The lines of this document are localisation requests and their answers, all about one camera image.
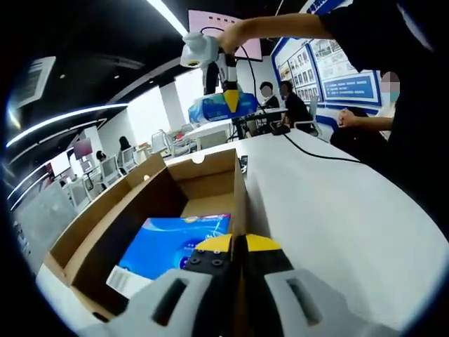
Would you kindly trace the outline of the person's right hand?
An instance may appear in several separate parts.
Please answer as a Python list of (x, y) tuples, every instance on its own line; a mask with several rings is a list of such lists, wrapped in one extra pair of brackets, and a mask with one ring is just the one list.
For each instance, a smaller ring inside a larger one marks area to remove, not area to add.
[(243, 20), (228, 26), (217, 38), (217, 41), (225, 54), (233, 55), (249, 39), (247, 22)]

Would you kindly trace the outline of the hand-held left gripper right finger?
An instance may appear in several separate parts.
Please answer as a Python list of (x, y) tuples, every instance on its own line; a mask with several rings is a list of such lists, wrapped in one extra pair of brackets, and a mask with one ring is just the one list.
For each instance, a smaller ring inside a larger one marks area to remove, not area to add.
[(295, 269), (281, 246), (244, 237), (244, 279), (255, 336), (399, 336), (353, 313), (346, 298), (306, 269)]

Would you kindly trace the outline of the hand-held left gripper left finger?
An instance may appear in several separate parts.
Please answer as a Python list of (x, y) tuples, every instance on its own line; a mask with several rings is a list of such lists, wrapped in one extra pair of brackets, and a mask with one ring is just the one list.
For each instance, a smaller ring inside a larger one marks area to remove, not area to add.
[(232, 235), (197, 245), (183, 269), (171, 269), (138, 291), (125, 311), (89, 326), (85, 336), (229, 336), (235, 264)]

